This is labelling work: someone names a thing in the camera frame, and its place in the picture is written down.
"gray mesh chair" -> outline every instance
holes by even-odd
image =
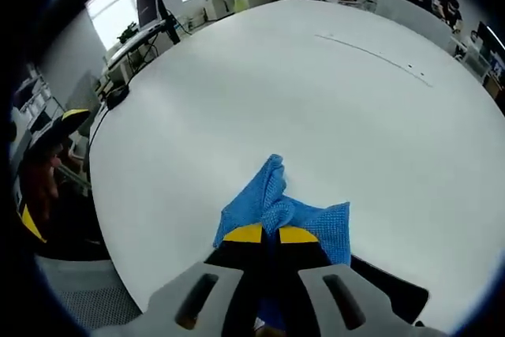
[[[69,262],[38,256],[36,262],[57,299],[89,330],[126,324],[141,314],[110,260]]]

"computer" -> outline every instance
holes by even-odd
[[[502,48],[502,44],[482,21],[479,22],[477,36],[482,39],[481,55],[484,58],[490,62],[492,60],[492,52],[495,52],[505,60],[505,50]]]
[[[139,29],[147,29],[159,23],[158,0],[137,0]]]

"table surface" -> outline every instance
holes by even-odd
[[[350,201],[353,254],[428,288],[427,325],[450,331],[481,299],[505,246],[498,107],[409,29],[286,0],[162,54],[98,130],[99,223],[142,310],[207,256],[221,210],[271,153],[285,159],[288,196]]]

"blue cloth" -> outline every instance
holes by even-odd
[[[303,228],[320,242],[333,264],[350,264],[349,203],[315,208],[283,195],[282,157],[273,154],[252,181],[221,212],[213,246],[249,224],[261,223],[269,236],[285,225]]]

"black cable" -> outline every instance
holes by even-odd
[[[131,60],[131,58],[130,58],[130,56],[129,56],[129,51],[128,51],[128,52],[126,52],[126,59],[128,59],[128,66],[129,66],[129,68],[130,68],[131,70],[133,70],[132,60]]]
[[[144,63],[151,63],[151,62],[153,61],[153,60],[151,60],[151,61],[147,62],[147,61],[145,60],[145,58],[147,57],[147,55],[148,55],[148,53],[149,53],[149,51],[150,51],[151,49],[154,49],[154,50],[156,51],[156,58],[158,58],[158,57],[159,57],[158,48],[154,45],[154,43],[155,43],[155,42],[153,41],[152,43],[148,43],[148,44],[147,44],[147,45],[149,45],[149,49],[148,49],[147,53],[145,54],[145,56],[142,58],[142,61],[144,61]]]
[[[88,150],[91,150],[92,148],[92,144],[93,144],[93,141],[95,140],[95,136],[96,134],[98,133],[98,129],[100,128],[100,126],[102,125],[102,121],[103,119],[105,118],[105,116],[109,113],[109,109],[107,108],[107,110],[105,111],[105,113],[103,114],[102,118],[100,119],[98,125],[96,126],[96,129],[95,129],[95,132],[93,133],[93,137],[89,140],[89,148]]]
[[[172,11],[168,10],[168,12],[170,12],[170,15],[172,15],[172,17],[174,18],[175,21],[177,21],[177,24],[179,24],[181,26],[181,29],[185,32],[186,35],[190,35],[192,36],[193,34],[186,31],[186,28],[184,28],[184,25],[181,24],[181,22],[179,20],[177,20],[177,18],[175,17],[175,15],[172,13]]]

